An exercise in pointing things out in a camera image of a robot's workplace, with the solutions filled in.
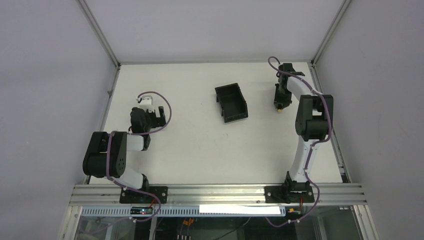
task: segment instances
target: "gray wall panel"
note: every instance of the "gray wall panel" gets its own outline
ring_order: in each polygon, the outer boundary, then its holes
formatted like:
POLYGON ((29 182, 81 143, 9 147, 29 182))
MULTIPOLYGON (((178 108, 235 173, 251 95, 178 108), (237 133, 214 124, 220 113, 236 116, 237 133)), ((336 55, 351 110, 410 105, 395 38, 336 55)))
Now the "gray wall panel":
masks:
POLYGON ((0 236, 58 237, 114 66, 74 0, 0 3, 0 236))
POLYGON ((422 0, 354 0, 317 64, 343 156, 384 240, 424 234, 423 11, 422 0))
POLYGON ((343 0, 87 0, 121 62, 310 60, 343 0))

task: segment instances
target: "black cable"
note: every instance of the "black cable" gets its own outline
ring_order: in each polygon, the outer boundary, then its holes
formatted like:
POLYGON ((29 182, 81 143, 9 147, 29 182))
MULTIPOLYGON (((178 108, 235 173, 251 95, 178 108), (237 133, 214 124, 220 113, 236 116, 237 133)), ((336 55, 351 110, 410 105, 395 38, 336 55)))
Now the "black cable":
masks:
POLYGON ((242 227, 244 227, 246 224, 248 224, 248 222, 249 222, 250 220, 251 220, 251 218, 249 217, 249 219, 248 219, 245 223, 243 223, 242 225, 238 226, 236 229, 231 230, 231 231, 227 232, 226 234, 224 234, 224 235, 222 235, 222 236, 220 236, 220 237, 218 237, 218 238, 215 238, 214 240, 222 239, 223 237, 227 236, 228 234, 230 234, 230 233, 232 233, 232 232, 235 232, 235 231, 239 230, 240 228, 242 228, 242 227))

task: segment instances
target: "electronic component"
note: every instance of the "electronic component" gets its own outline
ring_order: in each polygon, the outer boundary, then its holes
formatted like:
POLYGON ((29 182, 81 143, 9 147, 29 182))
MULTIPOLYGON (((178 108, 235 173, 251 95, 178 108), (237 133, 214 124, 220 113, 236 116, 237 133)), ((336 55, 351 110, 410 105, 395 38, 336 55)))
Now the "electronic component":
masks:
POLYGON ((129 213, 132 217, 139 217, 139 215, 152 215, 153 207, 133 206, 129 213))

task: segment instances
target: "black plastic bin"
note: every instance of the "black plastic bin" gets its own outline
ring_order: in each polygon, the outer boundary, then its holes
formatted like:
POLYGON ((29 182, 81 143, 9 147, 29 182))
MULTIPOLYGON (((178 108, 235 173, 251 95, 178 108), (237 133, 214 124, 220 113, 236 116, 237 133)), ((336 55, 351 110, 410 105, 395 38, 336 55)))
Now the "black plastic bin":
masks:
POLYGON ((224 123, 248 117, 248 105, 238 83, 215 87, 216 102, 221 106, 224 123))

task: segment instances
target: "white table surface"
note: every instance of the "white table surface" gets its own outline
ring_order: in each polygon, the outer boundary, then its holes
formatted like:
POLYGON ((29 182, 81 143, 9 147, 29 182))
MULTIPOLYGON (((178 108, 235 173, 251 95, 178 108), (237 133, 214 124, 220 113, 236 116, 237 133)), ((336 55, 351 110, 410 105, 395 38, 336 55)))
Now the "white table surface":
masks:
MULTIPOLYGON (((295 62, 312 84, 308 65, 295 62)), ((298 144, 295 119, 299 102, 278 113, 273 105, 276 72, 263 63, 196 63, 123 65, 104 130, 127 131, 131 108, 141 92, 156 91, 172 107, 169 125, 151 134, 147 151, 127 152, 127 165, 152 184, 282 183, 298 144), (224 124, 215 87, 238 83, 247 102, 248 118, 224 124)), ((166 103, 153 95, 153 105, 166 103)), ((311 179, 341 183, 330 142, 316 154, 311 179)), ((92 177, 91 184, 109 181, 92 177)))

